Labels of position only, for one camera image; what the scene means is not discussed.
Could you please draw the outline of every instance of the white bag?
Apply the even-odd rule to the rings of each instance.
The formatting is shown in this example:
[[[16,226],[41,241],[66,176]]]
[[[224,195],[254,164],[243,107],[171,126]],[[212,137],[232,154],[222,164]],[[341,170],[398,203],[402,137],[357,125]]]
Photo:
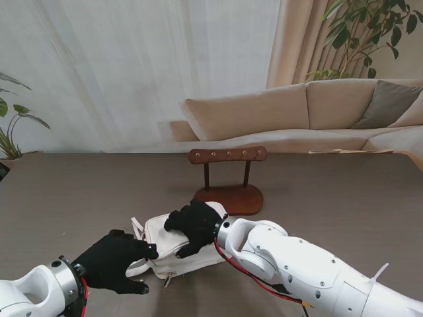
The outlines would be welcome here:
[[[223,218],[226,214],[225,208],[220,203],[211,201],[207,204],[215,209],[220,217]],[[137,239],[145,240],[147,243],[156,243],[159,257],[156,260],[149,260],[147,263],[145,260],[134,262],[126,271],[126,276],[144,273],[151,267],[159,279],[166,279],[224,261],[213,244],[204,246],[193,256],[178,259],[175,254],[189,241],[185,234],[178,231],[167,232],[163,228],[168,217],[169,214],[152,218],[145,223],[145,227],[142,227],[137,219],[131,218]]]

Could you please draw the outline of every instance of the red wire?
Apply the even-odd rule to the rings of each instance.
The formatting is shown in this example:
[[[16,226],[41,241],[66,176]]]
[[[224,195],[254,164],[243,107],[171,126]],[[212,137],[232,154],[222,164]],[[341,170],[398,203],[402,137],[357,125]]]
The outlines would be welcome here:
[[[222,252],[221,248],[219,247],[219,244],[217,243],[217,238],[215,238],[215,245],[216,245],[216,249],[219,252],[219,254],[222,255],[223,252]],[[297,300],[297,299],[293,299],[293,298],[288,297],[288,296],[283,296],[281,294],[278,294],[278,293],[272,291],[271,289],[268,289],[262,283],[260,283],[260,281],[252,273],[248,272],[245,268],[239,266],[238,264],[236,264],[234,261],[232,261],[231,259],[227,258],[226,256],[224,257],[224,259],[227,262],[229,262],[230,264],[232,264],[233,266],[235,266],[237,269],[239,269],[240,271],[242,271],[243,273],[245,273],[248,276],[250,276],[254,280],[254,282],[256,282],[265,291],[268,291],[270,294],[275,295],[277,297],[280,297],[281,299],[289,300],[291,302],[296,302],[297,304],[303,304],[303,301],[302,300]]]
[[[82,284],[84,285],[84,290],[85,290],[84,298],[85,298],[85,300],[88,300],[88,285],[87,285],[87,281],[85,281],[85,279],[83,277],[81,277],[81,281],[82,281]],[[84,317],[85,316],[85,309],[86,308],[87,308],[87,303],[85,303],[85,306],[82,308],[81,317]]]

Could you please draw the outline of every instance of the gray table surface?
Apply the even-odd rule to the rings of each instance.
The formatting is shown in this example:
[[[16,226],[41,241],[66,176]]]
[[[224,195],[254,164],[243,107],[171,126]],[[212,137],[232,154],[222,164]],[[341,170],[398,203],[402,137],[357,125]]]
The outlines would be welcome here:
[[[110,229],[132,231],[130,217],[142,223],[180,209],[202,176],[178,154],[25,156],[0,183],[0,279],[61,254],[73,260]],[[210,166],[211,185],[242,178],[241,162]],[[252,164],[250,183],[264,194],[251,219],[275,221],[367,276],[389,262],[379,281],[423,300],[423,173],[407,156],[272,154]],[[148,295],[92,289],[86,316],[303,315],[228,264],[174,278],[167,289],[151,272],[142,278]]]

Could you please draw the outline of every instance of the sofa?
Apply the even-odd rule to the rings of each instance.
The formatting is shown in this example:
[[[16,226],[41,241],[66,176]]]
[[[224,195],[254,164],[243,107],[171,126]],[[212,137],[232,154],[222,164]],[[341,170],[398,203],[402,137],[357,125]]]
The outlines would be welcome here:
[[[387,81],[423,87],[423,79]],[[263,145],[271,153],[395,149],[423,159],[423,122],[351,129],[372,101],[376,82],[315,81],[241,96],[187,99],[181,104],[186,121],[171,122],[176,143],[163,152]]]

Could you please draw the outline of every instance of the gray cushion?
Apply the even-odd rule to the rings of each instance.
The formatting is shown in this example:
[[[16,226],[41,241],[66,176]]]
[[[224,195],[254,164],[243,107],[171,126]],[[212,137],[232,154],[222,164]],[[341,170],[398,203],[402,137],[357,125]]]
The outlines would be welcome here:
[[[396,122],[417,99],[423,88],[377,81],[373,98],[363,117],[351,129],[376,129]]]

